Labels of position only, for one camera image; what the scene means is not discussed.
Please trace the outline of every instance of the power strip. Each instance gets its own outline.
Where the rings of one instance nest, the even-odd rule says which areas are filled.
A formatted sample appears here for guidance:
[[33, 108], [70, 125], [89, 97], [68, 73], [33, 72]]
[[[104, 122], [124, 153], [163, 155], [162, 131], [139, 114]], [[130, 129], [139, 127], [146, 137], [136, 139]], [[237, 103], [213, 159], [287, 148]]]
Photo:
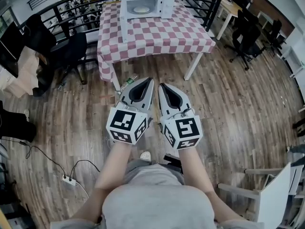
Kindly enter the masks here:
[[76, 180], [69, 178], [68, 176], [62, 175], [62, 180], [69, 183], [70, 185], [73, 185], [73, 186], [76, 185]]

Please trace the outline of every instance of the red and white tablecloth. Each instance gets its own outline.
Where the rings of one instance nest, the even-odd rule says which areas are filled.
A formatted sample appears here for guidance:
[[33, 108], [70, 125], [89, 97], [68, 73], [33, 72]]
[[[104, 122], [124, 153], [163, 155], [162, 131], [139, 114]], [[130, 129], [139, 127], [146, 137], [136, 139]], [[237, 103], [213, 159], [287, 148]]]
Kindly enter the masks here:
[[123, 43], [121, 3], [107, 4], [101, 15], [97, 57], [101, 78], [117, 79], [113, 63], [160, 53], [211, 52], [215, 42], [183, 6], [175, 6], [171, 19], [140, 18], [128, 21], [128, 42]]

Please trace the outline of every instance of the bottle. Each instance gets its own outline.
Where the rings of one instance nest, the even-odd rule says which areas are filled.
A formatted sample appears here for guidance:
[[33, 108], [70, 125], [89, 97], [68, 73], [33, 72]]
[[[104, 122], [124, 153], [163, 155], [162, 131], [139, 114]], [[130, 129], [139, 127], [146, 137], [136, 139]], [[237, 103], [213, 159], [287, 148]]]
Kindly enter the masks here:
[[136, 79], [138, 78], [138, 75], [137, 74], [132, 74], [131, 77], [129, 77], [124, 83], [123, 85], [121, 86], [121, 90], [120, 91], [117, 91], [118, 95], [121, 95], [122, 92], [124, 91], [124, 89], [130, 85], [131, 83], [135, 82]]

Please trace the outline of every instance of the gray shirt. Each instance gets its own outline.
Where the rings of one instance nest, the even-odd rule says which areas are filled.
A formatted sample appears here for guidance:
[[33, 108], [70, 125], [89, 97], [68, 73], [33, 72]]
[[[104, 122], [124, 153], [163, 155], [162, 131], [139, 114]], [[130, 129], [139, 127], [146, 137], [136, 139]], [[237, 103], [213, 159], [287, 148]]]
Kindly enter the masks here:
[[102, 207], [101, 224], [81, 219], [52, 222], [51, 229], [262, 229], [261, 223], [214, 222], [208, 197], [182, 186], [179, 177], [156, 164], [128, 173], [126, 185], [112, 191]]

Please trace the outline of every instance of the white microwave oven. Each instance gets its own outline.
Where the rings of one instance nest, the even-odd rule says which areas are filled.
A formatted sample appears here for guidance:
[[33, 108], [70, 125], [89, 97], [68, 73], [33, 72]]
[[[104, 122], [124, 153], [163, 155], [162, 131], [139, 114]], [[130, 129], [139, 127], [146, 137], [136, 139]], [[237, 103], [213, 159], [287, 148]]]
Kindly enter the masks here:
[[170, 19], [175, 0], [122, 0], [120, 22], [123, 42], [127, 42], [127, 20], [135, 18], [161, 17]]

